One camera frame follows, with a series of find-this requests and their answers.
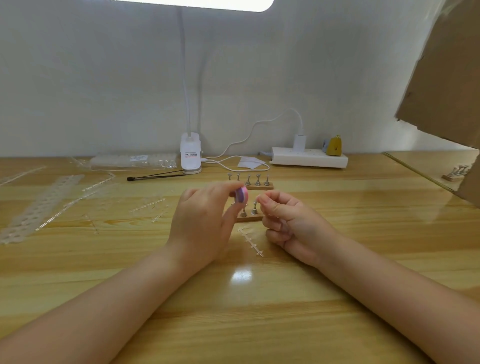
white power strip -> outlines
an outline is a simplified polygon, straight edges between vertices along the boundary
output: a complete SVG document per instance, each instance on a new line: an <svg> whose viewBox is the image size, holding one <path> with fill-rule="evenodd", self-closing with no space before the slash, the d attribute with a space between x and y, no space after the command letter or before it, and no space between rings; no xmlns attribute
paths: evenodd
<svg viewBox="0 0 480 364"><path fill-rule="evenodd" d="M286 164L291 166L345 168L348 157L328 156L320 149L305 149L304 152L294 152L293 148L272 148L271 164Z"/></svg>

white charging cable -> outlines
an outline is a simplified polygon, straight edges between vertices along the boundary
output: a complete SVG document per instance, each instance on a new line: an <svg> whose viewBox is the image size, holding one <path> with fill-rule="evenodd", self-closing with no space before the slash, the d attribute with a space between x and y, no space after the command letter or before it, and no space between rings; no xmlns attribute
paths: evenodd
<svg viewBox="0 0 480 364"><path fill-rule="evenodd" d="M227 146L227 148L225 148L225 150L223 151L222 154L218 155L218 156L215 156L215 157L208 157L208 158L202 158L202 162L203 163L209 163L209 164L212 164L212 163L216 163L216 164L219 164L220 166L222 166L223 168L225 168L226 170L229 170L231 172L254 172L254 171L258 171L258 172L264 172L264 171L267 171L270 169L270 166L266 163L263 163L262 162L262 165L266 166L267 168L266 169L263 169L263 170L257 170L257 169L254 169L254 170L249 170L249 169L244 169L244 170L233 170L231 168L228 168L226 167L225 165L223 165L221 162L227 160L227 159L230 159L230 158L242 158L242 156L230 156L230 157L227 157L225 159L222 159L222 160L213 160L211 158L220 158L222 157L228 150L228 148L230 148L232 145L235 145L235 144L240 144L240 143L243 143L243 142L246 142L251 136L252 136L252 133L253 133L253 129L255 127L255 125L261 123L261 122L270 122L270 121L275 121L277 120L278 118L280 118L281 116L283 116L286 112L288 111L293 111L295 112L299 119L300 119L300 130L299 130L299 135L303 135L304 134L304 130L303 130L303 119L300 115L300 113L294 109L294 108L289 108L289 109L286 109L284 112L282 112L280 115L278 115L276 118L273 118L273 119L270 119L270 120L259 120L259 121L256 121L255 123L253 123L252 125L252 128L250 129L250 133L248 134L248 136L243 139L243 140L240 140L239 142L234 142L234 143L231 143Z"/></svg>

cardboard box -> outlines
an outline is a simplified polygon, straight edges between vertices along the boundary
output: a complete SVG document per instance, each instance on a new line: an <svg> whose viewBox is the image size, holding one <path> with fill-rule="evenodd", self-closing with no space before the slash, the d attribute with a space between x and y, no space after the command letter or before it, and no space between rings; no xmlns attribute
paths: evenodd
<svg viewBox="0 0 480 364"><path fill-rule="evenodd" d="M396 116L426 133L480 149L480 1L445 2ZM479 159L456 193L477 207Z"/></svg>

white wall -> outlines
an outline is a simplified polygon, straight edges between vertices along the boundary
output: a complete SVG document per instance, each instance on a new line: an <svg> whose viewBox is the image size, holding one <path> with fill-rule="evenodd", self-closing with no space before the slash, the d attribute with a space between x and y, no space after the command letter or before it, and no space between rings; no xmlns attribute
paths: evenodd
<svg viewBox="0 0 480 364"><path fill-rule="evenodd" d="M394 119L442 0L276 0L264 13L188 8L192 129L223 151L258 119L303 115L308 147L457 146ZM176 151L185 126L169 6L0 1L0 156ZM288 146L294 114L229 153Z"/></svg>

label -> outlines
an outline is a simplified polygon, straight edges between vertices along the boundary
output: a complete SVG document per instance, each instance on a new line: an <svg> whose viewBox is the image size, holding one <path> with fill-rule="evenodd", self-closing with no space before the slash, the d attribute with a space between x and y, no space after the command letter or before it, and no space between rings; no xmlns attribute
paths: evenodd
<svg viewBox="0 0 480 364"><path fill-rule="evenodd" d="M130 156L130 162L139 162L141 160L147 160L148 156Z"/></svg>

